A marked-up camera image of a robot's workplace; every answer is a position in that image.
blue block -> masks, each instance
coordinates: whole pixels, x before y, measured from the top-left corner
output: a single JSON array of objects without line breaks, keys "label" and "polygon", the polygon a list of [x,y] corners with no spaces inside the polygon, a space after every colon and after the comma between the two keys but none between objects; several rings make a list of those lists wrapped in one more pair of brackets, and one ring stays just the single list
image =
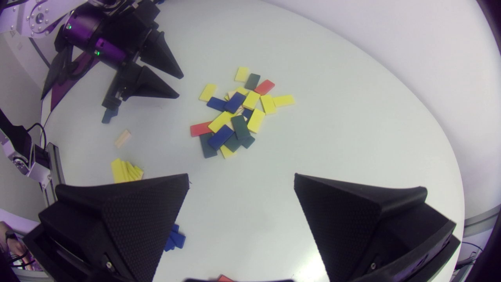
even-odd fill
[{"label": "blue block", "polygon": [[164,251],[169,251],[169,250],[173,250],[174,248],[176,247],[176,244],[174,243],[174,241],[169,237],[167,239],[167,243],[165,244],[165,248],[163,249]]},{"label": "blue block", "polygon": [[176,247],[178,247],[180,249],[183,248],[184,240],[186,239],[185,236],[183,236],[179,233],[176,233],[176,232],[171,232],[169,238],[172,239],[172,241],[174,241],[174,244],[176,245]]},{"label": "blue block", "polygon": [[225,110],[229,111],[230,113],[235,113],[236,110],[238,110],[238,107],[240,107],[245,100],[245,95],[240,94],[240,93],[235,93],[233,97],[224,105]]},{"label": "blue block", "polygon": [[247,120],[249,120],[251,118],[251,115],[252,115],[252,110],[243,109],[242,115],[245,116],[247,118]]},{"label": "blue block", "polygon": [[207,107],[216,109],[218,111],[225,111],[224,105],[226,105],[226,101],[218,99],[216,97],[211,97],[209,102],[207,102]]},{"label": "blue block", "polygon": [[221,146],[226,142],[230,136],[233,134],[233,130],[228,127],[228,125],[223,125],[221,129],[216,132],[208,141],[207,143],[214,149],[214,150],[219,150]]}]

wooden block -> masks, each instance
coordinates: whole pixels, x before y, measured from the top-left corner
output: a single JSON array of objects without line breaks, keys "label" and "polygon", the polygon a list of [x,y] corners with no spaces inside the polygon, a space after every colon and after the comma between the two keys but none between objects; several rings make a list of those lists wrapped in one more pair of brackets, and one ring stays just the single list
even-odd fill
[{"label": "wooden block", "polygon": [[274,97],[273,103],[275,103],[275,107],[282,107],[282,106],[293,105],[296,102],[294,101],[294,97],[292,97],[292,95],[285,95],[285,96]]},{"label": "wooden block", "polygon": [[123,174],[124,174],[125,182],[131,181],[131,179],[129,177],[129,173],[127,172],[127,166],[125,165],[125,162],[122,161],[120,165],[122,166],[122,171],[123,171]]},{"label": "wooden block", "polygon": [[248,73],[249,68],[239,67],[236,71],[235,81],[245,82],[247,80]]},{"label": "wooden block", "polygon": [[141,177],[139,176],[139,173],[134,169],[132,164],[130,162],[125,162],[125,166],[127,167],[127,172],[129,173],[130,176],[132,176],[133,180],[140,180]]},{"label": "wooden block", "polygon": [[260,78],[261,78],[260,75],[251,73],[249,75],[249,78],[247,79],[247,82],[245,83],[244,88],[249,90],[254,90],[258,86]]},{"label": "wooden block", "polygon": [[247,128],[247,122],[245,122],[245,117],[243,115],[237,115],[231,118],[231,123],[233,124],[233,131],[235,131],[236,138],[238,140],[244,140],[249,137],[251,133]]},{"label": "wooden block", "polygon": [[254,109],[254,112],[252,112],[252,116],[250,117],[249,122],[247,124],[247,128],[249,129],[250,132],[257,133],[259,131],[261,123],[265,118],[265,115],[266,114],[260,111],[259,109]]},{"label": "wooden block", "polygon": [[233,95],[235,95],[235,93],[236,93],[236,91],[230,91],[230,92],[228,92],[228,94],[226,94],[226,96],[224,97],[224,99],[226,101],[229,101],[233,97]]},{"label": "wooden block", "polygon": [[226,101],[218,99],[216,97],[211,97],[209,102],[207,102],[207,107],[216,109],[218,111],[224,111],[224,105],[226,105]]},{"label": "wooden block", "polygon": [[197,137],[197,136],[200,136],[202,134],[212,132],[208,127],[208,125],[211,122],[212,121],[208,121],[208,122],[199,123],[199,124],[195,124],[195,125],[190,126],[189,130],[191,132],[191,137]]},{"label": "wooden block", "polygon": [[144,171],[142,169],[140,169],[138,166],[134,166],[134,169],[139,174],[139,179],[143,179]]},{"label": "wooden block", "polygon": [[254,92],[261,95],[266,95],[271,89],[275,87],[275,84],[269,80],[261,82],[261,84],[254,89]]},{"label": "wooden block", "polygon": [[242,145],[242,140],[238,140],[236,138],[235,133],[233,133],[228,138],[228,140],[226,140],[226,142],[224,142],[224,145],[226,146],[226,148],[228,148],[228,150],[230,150],[232,152],[236,152],[236,150],[238,150],[238,148]]},{"label": "wooden block", "polygon": [[128,130],[124,130],[124,132],[122,132],[122,134],[120,134],[118,139],[115,141],[115,146],[117,148],[122,147],[122,145],[124,145],[124,143],[127,141],[127,139],[129,139],[129,137],[130,137],[130,132]]},{"label": "wooden block", "polygon": [[221,276],[217,279],[217,282],[234,282],[234,281],[221,274]]},{"label": "wooden block", "polygon": [[218,150],[221,148],[221,146],[230,138],[230,136],[233,134],[233,130],[231,130],[227,125],[223,125],[221,129],[216,132],[208,141],[207,143],[214,148],[214,150]]},{"label": "wooden block", "polygon": [[200,95],[200,98],[198,98],[201,101],[209,102],[210,98],[214,95],[214,92],[216,92],[217,85],[209,83],[205,86],[205,88],[202,91],[202,94]]},{"label": "wooden block", "polygon": [[111,172],[113,173],[113,181],[115,183],[126,182],[122,169],[122,161],[120,159],[116,159],[111,162]]},{"label": "wooden block", "polygon": [[224,108],[230,113],[236,113],[236,111],[242,105],[244,100],[245,96],[237,92],[233,95],[233,97],[229,99],[226,105],[224,105]]},{"label": "wooden block", "polygon": [[258,103],[259,97],[261,97],[261,95],[259,95],[256,92],[254,91],[249,92],[242,106],[246,109],[253,110],[256,107],[256,104]]},{"label": "wooden block", "polygon": [[200,143],[202,144],[203,157],[206,159],[217,156],[217,151],[214,150],[208,143],[211,137],[212,137],[211,132],[200,135]]},{"label": "wooden block", "polygon": [[221,127],[223,127],[223,125],[227,124],[231,120],[231,117],[231,113],[224,111],[218,117],[216,117],[215,120],[209,123],[207,127],[209,127],[212,132],[216,133],[221,129]]},{"label": "wooden block", "polygon": [[239,86],[237,89],[235,89],[235,92],[238,92],[240,94],[247,96],[247,94],[249,93],[249,90]]},{"label": "wooden block", "polygon": [[242,142],[242,146],[245,148],[245,149],[249,149],[249,147],[254,143],[254,141],[256,141],[256,138],[252,137],[252,136],[249,136],[247,139],[245,139],[243,142]]},{"label": "wooden block", "polygon": [[228,149],[225,145],[222,145],[220,149],[221,149],[222,156],[225,159],[236,154],[235,152],[230,151],[230,149]]},{"label": "wooden block", "polygon": [[227,124],[225,124],[225,125],[226,125],[226,126],[228,126],[228,127],[229,127],[229,129],[231,129],[231,130],[235,131],[235,129],[233,128],[233,123],[231,123],[231,121],[230,121],[230,122],[228,122],[228,123],[227,123]]},{"label": "wooden block", "polygon": [[275,103],[273,102],[273,97],[271,95],[261,96],[261,105],[263,105],[263,110],[265,114],[273,114],[277,112]]}]

white table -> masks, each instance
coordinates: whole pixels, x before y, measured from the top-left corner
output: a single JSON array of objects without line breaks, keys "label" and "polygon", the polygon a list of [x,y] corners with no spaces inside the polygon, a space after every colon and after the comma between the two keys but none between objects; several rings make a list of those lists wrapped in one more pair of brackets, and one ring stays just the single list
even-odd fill
[{"label": "white table", "polygon": [[[191,189],[176,223],[184,249],[164,253],[156,282],[223,273],[241,281],[328,281],[293,190],[294,173],[374,186],[428,188],[426,202],[457,223],[464,200],[454,153],[424,105],[369,55],[319,25],[275,6],[237,1],[168,1],[159,30],[185,77],[155,70],[181,96],[130,98],[111,124],[101,102],[114,70],[99,63],[66,95],[47,124],[60,148],[67,184],[112,183],[122,158],[145,177],[188,173]],[[296,105],[266,116],[256,142],[231,159],[204,159],[189,126],[217,111],[198,100],[207,83],[217,96],[241,83],[247,66],[292,94]],[[43,121],[50,99],[44,101]],[[121,148],[115,139],[128,129]],[[450,278],[459,249],[433,281]]]}]

